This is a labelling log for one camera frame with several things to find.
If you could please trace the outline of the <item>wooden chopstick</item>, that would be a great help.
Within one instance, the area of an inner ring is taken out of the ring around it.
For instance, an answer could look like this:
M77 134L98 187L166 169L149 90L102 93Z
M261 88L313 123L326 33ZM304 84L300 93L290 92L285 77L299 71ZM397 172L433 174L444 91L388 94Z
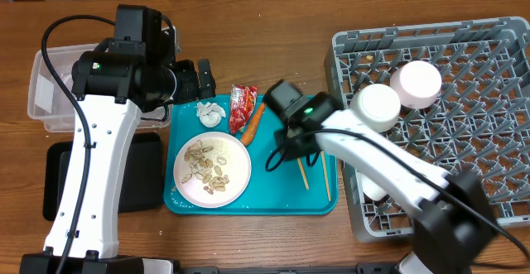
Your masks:
M298 163L298 166L299 166L299 169L300 169L300 172L301 172L301 177L303 179L304 186L305 186L306 190L309 190L310 186L309 186L309 183L308 183L308 180L307 180L307 177L306 177L306 172L305 172L305 169L304 169L304 166L303 166L303 163L302 163L300 157L297 158L297 163Z
M330 182L329 182L329 176L328 176L328 170L327 170L327 164L325 160L325 153L323 151L320 152L320 158L322 163L322 169L324 174L324 180L325 180L325 188L326 188L326 194L327 199L329 202L331 202L331 196L330 196Z

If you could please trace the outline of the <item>white cup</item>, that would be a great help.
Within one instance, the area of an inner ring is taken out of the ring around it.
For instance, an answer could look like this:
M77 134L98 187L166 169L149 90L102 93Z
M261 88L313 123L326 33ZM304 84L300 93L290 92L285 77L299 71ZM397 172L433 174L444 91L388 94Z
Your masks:
M370 180L366 175L357 172L357 176L361 183L362 191L367 198L374 202L380 202L388 198L388 193Z

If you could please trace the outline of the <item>white bowl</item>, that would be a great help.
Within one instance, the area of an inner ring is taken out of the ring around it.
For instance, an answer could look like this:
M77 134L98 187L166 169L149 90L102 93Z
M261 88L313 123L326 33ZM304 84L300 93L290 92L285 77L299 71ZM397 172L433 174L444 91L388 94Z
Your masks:
M354 95L349 108L375 132L386 132L398 122L401 101L389 86L371 84Z

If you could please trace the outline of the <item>pink bowl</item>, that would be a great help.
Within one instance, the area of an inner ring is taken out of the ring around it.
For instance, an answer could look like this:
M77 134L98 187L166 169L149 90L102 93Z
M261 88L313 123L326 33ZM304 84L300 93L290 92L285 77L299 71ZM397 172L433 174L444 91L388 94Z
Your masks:
M424 109L436 101L441 90L441 73L432 64L414 60L395 71L390 87L406 108Z

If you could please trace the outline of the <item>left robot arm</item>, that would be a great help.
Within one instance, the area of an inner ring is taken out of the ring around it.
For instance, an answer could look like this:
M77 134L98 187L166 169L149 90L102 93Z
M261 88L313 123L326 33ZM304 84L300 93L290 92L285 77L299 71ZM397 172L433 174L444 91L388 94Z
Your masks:
M55 221L40 253L22 257L23 273L177 273L172 259L119 253L118 204L128 151L141 116L170 104L210 99L207 60L177 60L168 17L120 5L114 34L73 64L75 133Z

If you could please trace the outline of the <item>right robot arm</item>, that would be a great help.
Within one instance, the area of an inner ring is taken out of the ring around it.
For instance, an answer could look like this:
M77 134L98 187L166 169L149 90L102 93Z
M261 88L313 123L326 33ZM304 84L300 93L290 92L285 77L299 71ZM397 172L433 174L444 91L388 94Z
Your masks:
M397 273L467 273L495 238L495 218L473 172L454 175L417 158L326 92L308 97L280 80L263 102L283 123L274 133L283 160L324 151L367 176L407 213L412 251Z

